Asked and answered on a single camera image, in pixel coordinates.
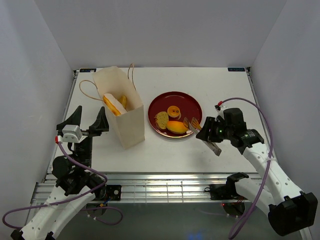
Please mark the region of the metal serving tongs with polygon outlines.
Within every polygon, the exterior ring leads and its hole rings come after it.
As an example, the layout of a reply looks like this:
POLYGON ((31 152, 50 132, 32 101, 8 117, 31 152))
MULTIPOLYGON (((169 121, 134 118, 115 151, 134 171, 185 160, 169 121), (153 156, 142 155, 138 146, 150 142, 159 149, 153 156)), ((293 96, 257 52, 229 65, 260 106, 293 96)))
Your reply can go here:
POLYGON ((220 156, 222 150, 218 147, 218 145, 214 142, 211 142, 209 140, 207 140, 204 136, 202 136, 201 130, 202 127, 200 126, 198 120, 193 117, 191 120, 188 120, 186 117, 183 119, 183 125, 188 128, 190 131, 192 131, 195 135, 196 138, 199 140, 202 140, 203 143, 205 143, 205 145, 214 152, 214 154, 216 156, 220 156))

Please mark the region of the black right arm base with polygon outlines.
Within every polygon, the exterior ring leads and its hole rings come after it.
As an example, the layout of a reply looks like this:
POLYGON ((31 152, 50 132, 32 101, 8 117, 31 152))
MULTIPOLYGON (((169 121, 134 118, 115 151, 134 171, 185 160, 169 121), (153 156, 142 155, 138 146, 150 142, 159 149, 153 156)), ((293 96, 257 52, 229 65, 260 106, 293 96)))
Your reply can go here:
POLYGON ((222 207, 227 214, 239 217, 245 212, 245 198, 236 192, 235 183, 248 178, 246 173, 234 173, 227 177, 225 184, 210 184, 204 188, 204 192, 210 194, 211 200, 231 200, 232 202, 223 202, 222 207))

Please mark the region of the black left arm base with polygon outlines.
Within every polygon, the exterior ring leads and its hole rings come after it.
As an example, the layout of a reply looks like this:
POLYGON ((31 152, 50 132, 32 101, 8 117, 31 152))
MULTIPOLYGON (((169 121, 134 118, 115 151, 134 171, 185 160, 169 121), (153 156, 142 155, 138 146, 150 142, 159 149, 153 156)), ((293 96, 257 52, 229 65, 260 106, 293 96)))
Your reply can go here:
POLYGON ((106 184, 94 193, 97 194, 96 198, 93 200, 93 203, 88 203, 85 206, 85 211, 93 217, 101 217, 107 211, 104 207, 107 207, 111 202, 121 200, 122 186, 119 184, 106 184))

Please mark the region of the orange oval bun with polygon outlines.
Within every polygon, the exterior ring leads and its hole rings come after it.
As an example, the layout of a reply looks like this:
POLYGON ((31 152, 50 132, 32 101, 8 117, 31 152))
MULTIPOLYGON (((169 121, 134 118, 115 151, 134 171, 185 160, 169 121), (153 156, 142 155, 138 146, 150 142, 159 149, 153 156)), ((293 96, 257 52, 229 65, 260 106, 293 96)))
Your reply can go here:
POLYGON ((185 127, 184 123, 180 121, 168 121, 166 128, 175 134, 185 134, 189 130, 185 127))

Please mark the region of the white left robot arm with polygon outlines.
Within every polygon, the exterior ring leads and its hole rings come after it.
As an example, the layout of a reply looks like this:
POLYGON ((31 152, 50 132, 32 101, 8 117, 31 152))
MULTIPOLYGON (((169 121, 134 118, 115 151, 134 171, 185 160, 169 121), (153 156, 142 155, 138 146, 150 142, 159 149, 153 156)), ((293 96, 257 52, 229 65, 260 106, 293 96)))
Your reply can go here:
POLYGON ((23 227, 13 227, 13 240, 55 240, 66 224, 90 201, 106 195, 107 177, 91 168, 93 138, 109 131, 105 108, 95 122, 80 129, 82 106, 56 126, 55 143, 63 153, 52 163, 55 186, 35 216, 23 227))

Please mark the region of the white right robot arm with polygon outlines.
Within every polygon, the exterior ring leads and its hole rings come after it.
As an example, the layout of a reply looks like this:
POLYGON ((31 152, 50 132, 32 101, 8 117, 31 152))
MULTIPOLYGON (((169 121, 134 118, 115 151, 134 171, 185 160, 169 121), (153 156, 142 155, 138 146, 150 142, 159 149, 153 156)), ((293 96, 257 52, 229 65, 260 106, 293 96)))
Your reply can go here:
POLYGON ((227 177, 225 185, 211 192, 218 198, 239 196, 249 200, 268 218, 280 236, 314 224, 318 200, 289 179, 278 162, 268 155, 268 146, 255 129, 248 129, 239 108, 218 107, 217 117, 208 116, 196 138, 208 144, 230 141, 262 177, 260 185, 244 172, 227 177))

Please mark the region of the long toasted bread loaf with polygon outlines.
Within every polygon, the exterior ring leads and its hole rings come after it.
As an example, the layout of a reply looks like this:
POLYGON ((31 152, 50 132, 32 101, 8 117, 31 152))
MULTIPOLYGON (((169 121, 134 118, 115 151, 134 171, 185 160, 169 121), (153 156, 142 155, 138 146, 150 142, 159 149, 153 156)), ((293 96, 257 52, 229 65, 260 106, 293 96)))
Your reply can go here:
POLYGON ((110 93, 104 94, 102 100, 110 112, 112 112, 116 117, 127 112, 122 104, 110 93))

